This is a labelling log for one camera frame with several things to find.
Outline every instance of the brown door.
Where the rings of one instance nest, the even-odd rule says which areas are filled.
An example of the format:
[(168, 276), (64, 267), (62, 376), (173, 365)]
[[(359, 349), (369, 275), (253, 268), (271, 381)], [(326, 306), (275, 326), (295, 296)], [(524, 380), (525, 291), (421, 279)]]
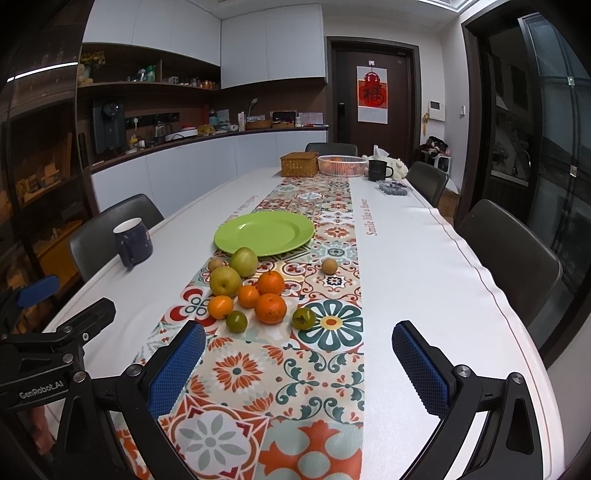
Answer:
[[(413, 149), (410, 58), (403, 55), (336, 50), (334, 71), (334, 118), (337, 120), (336, 141), (357, 145), (359, 155), (373, 155), (374, 145), (391, 157), (408, 158)], [(388, 73), (388, 123), (358, 121), (357, 67), (375, 67)]]

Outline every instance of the box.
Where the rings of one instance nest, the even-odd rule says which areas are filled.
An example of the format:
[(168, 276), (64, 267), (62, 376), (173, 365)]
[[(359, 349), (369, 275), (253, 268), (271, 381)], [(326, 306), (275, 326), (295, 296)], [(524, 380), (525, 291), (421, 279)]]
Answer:
[(316, 152), (293, 152), (281, 157), (282, 177), (313, 177), (317, 173)]

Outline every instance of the dining table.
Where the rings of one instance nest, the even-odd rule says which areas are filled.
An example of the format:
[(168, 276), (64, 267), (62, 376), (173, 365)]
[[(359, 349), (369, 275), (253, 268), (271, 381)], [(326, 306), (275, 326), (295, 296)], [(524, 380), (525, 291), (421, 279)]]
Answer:
[[(207, 346), (170, 414), (158, 421), (198, 478), (216, 480), (397, 479), (439, 424), (392, 351), (392, 330), (410, 320), (453, 365), (481, 377), (520, 372), (540, 431), (544, 479), (564, 470), (563, 433), (544, 364), (527, 329), (468, 244), (408, 183), (390, 196), (366, 177), (281, 177), (263, 168), (229, 181), (150, 230), (154, 252), (128, 270), (116, 257), (66, 304), (46, 331), (106, 297), (111, 325), (84, 346), (92, 378), (144, 364), (189, 320)], [(207, 263), (228, 260), (213, 243), (229, 219), (262, 210), (300, 213), (314, 236), (259, 259), (285, 279), (288, 310), (276, 325), (245, 312), (230, 332), (209, 316)], [(333, 258), (333, 275), (321, 263)], [(295, 309), (316, 313), (312, 330), (291, 325)], [(46, 416), (57, 434), (62, 403)], [(458, 478), (478, 442), (478, 413), (446, 479)], [(139, 478), (150, 473), (121, 414), (116, 434)]]

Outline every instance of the black mug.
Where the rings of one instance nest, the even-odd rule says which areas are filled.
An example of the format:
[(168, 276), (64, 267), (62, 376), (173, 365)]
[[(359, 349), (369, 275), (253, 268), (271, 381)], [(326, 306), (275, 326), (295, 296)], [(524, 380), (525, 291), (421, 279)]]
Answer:
[(141, 218), (120, 223), (113, 230), (117, 251), (123, 265), (132, 268), (146, 260), (154, 251), (150, 232)]
[[(390, 175), (386, 175), (386, 169), (392, 170)], [(394, 169), (388, 165), (384, 160), (369, 160), (368, 180), (378, 181), (391, 179), (394, 175)]]

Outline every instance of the tangerine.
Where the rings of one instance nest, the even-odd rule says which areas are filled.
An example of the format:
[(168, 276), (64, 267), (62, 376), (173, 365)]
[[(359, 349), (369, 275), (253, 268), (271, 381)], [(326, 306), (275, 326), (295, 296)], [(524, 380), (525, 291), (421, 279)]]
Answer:
[(254, 285), (243, 285), (238, 290), (238, 303), (246, 309), (251, 309), (256, 305), (260, 296)]
[(216, 320), (222, 320), (234, 309), (234, 301), (227, 295), (218, 295), (209, 299), (207, 311)]
[(272, 325), (279, 323), (287, 313), (287, 303), (276, 293), (261, 295), (255, 305), (255, 314), (262, 323)]
[(285, 288), (285, 280), (283, 280), (283, 277), (279, 272), (265, 272), (259, 277), (256, 282), (256, 287), (261, 295), (264, 295), (265, 293), (281, 295), (281, 292), (283, 292), (283, 289)]

